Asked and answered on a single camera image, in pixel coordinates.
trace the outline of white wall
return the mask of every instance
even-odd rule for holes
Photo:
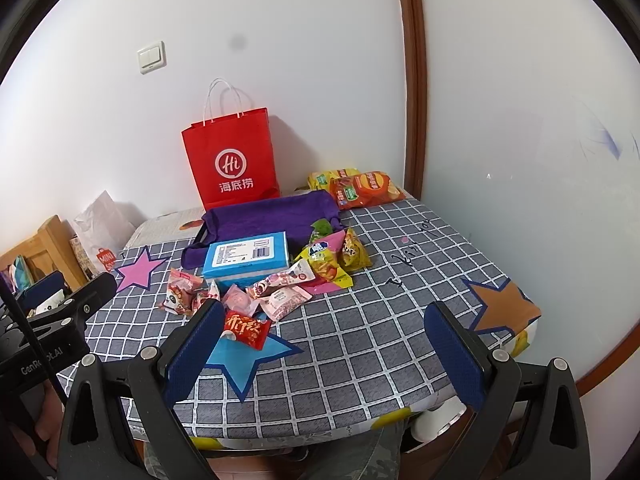
[[[424,5],[424,199],[542,309],[522,359],[563,356],[581,377],[640,318],[640,64],[591,0]],[[638,432],[639,372],[584,403],[594,480]]]
[[[180,131],[217,76],[268,107],[283,192],[345,166],[401,182],[399,0],[61,0],[0,86],[0,252],[103,189],[140,217],[198,205]]]

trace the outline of checkered tablecloth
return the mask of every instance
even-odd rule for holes
[[[190,398],[174,407],[189,434],[218,438],[234,449],[299,445],[365,431],[382,415],[404,407],[424,410],[453,394],[450,387],[443,390],[449,380],[424,335],[424,307],[443,300],[469,326],[478,300],[462,278],[500,286],[506,276],[416,200],[341,218],[360,236],[372,266],[353,275],[353,288],[315,296],[273,325],[273,333],[303,352],[262,364],[245,402],[220,371],[204,369]],[[187,244],[151,246],[152,258],[170,260],[153,272],[150,290],[123,290],[90,320],[86,339],[102,360],[159,346],[187,321],[154,306]],[[125,251],[116,267],[133,263],[141,250]],[[493,347],[511,335],[481,338]],[[67,391],[75,369],[61,373]],[[135,405],[128,399],[124,405],[134,436],[144,438]]]

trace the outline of snack package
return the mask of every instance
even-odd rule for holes
[[[191,311],[195,314],[206,300],[220,300],[220,290],[216,284],[216,280],[211,280],[209,290],[197,290],[191,300]]]
[[[388,175],[381,171],[334,178],[329,192],[341,210],[382,205],[406,198]]]
[[[255,312],[255,306],[251,311],[251,297],[235,283],[229,287],[229,290],[222,298],[222,304],[229,310],[239,312],[245,316],[252,316]]]
[[[311,227],[314,229],[311,233],[311,237],[309,238],[309,243],[312,244],[318,238],[323,238],[325,236],[330,235],[334,232],[334,228],[331,226],[329,221],[326,218],[321,218],[311,224]]]
[[[193,276],[178,269],[171,269],[166,286],[166,297],[161,308],[174,314],[193,314],[191,301],[195,291],[204,285],[205,281],[199,276]]]
[[[316,274],[316,278],[312,282],[302,285],[304,290],[312,294],[319,294],[319,292],[309,290],[309,287],[315,287],[329,282],[336,285],[332,290],[353,286],[353,280],[338,264],[337,258],[344,244],[345,234],[345,231],[338,231],[337,233],[320,238],[313,244],[302,249],[296,261],[300,258],[307,260],[313,272]]]
[[[329,191],[329,185],[332,178],[342,178],[345,176],[357,175],[360,172],[355,168],[346,168],[344,170],[328,170],[319,173],[312,173],[307,177],[309,187],[311,189],[324,189]]]
[[[279,321],[310,299],[311,294],[297,285],[286,286],[276,290],[267,301],[263,301],[262,309],[271,319]]]
[[[271,320],[258,320],[230,310],[226,313],[224,337],[244,343],[256,350],[262,350],[269,335]]]
[[[275,274],[270,274],[263,280],[248,286],[246,288],[246,293],[254,299],[264,298],[283,286],[309,282],[315,277],[316,276],[308,261],[298,260],[290,266],[289,269],[283,270],[282,272],[276,272]]]
[[[338,256],[338,261],[347,272],[364,269],[371,265],[367,250],[358,239],[356,231],[351,227],[347,229],[347,234],[344,236],[342,252]]]

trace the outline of blue box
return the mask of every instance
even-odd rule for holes
[[[205,278],[216,280],[222,290],[236,283],[253,285],[274,272],[289,269],[284,232],[216,242],[209,246],[202,267]]]

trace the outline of brown star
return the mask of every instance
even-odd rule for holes
[[[466,282],[482,303],[482,311],[471,325],[475,332],[493,332],[506,328],[518,335],[542,314],[535,304],[523,296],[518,286],[507,280],[500,288]]]

